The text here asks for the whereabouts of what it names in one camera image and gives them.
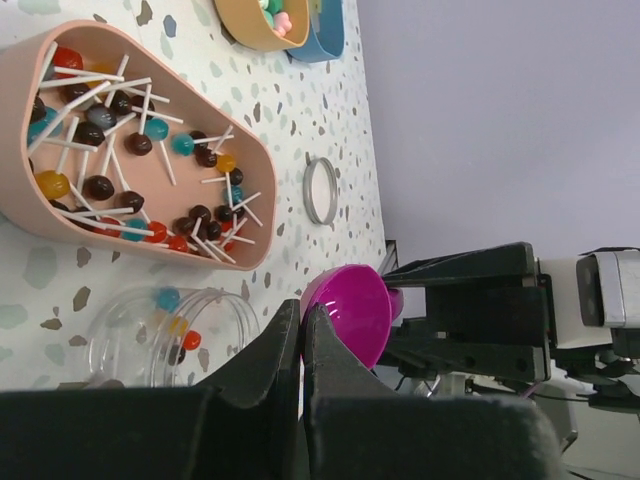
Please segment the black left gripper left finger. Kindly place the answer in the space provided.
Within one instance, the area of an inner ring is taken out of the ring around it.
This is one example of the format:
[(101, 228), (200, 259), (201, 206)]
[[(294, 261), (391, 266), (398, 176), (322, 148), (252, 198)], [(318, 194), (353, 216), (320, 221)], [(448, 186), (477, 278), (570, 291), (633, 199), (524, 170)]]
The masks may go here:
[(291, 479), (300, 304), (191, 387), (5, 393), (5, 479)]

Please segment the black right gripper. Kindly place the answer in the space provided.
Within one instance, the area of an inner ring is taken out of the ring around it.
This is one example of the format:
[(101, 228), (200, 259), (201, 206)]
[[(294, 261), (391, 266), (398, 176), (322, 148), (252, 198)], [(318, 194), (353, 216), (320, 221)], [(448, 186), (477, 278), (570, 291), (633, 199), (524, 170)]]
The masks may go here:
[[(473, 284), (534, 273), (532, 246), (516, 242), (415, 260), (385, 274), (388, 287), (426, 288), (426, 313), (405, 320), (392, 334), (384, 365), (412, 378), (460, 372), (529, 383), (548, 380), (545, 290)], [(433, 342), (438, 332), (453, 342)]]

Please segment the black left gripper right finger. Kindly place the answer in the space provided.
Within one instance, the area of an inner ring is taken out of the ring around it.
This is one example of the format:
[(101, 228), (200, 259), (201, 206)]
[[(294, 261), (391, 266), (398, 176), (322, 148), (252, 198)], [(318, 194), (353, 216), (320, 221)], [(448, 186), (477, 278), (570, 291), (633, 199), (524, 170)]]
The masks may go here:
[(550, 420), (515, 396), (400, 395), (339, 340), (327, 309), (304, 322), (304, 421), (314, 479), (565, 479)]

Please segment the magenta plastic scoop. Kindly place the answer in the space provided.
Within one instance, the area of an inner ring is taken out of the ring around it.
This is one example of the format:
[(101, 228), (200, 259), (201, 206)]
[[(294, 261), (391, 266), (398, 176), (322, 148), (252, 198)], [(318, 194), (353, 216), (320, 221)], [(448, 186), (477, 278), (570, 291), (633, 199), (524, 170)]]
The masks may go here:
[(350, 264), (323, 272), (307, 286), (301, 310), (308, 313), (316, 304), (327, 308), (338, 338), (371, 369), (404, 308), (404, 296), (387, 287), (371, 266)]

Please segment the pink tray of lollipops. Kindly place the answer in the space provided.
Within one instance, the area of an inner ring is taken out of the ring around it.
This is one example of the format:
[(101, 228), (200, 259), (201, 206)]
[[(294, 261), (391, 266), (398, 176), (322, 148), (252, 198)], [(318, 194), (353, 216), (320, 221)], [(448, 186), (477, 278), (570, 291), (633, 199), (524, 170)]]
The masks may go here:
[(1, 55), (1, 210), (50, 240), (248, 271), (273, 237), (265, 146), (120, 30)]

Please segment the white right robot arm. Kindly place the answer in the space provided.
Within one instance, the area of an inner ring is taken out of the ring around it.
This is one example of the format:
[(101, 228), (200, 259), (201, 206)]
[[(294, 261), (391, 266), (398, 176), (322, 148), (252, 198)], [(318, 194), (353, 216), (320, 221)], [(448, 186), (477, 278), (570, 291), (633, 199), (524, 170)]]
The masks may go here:
[(490, 377), (501, 393), (635, 414), (639, 251), (602, 247), (544, 260), (517, 242), (416, 260), (384, 276), (420, 288), (426, 313), (392, 330), (381, 363), (409, 378)]

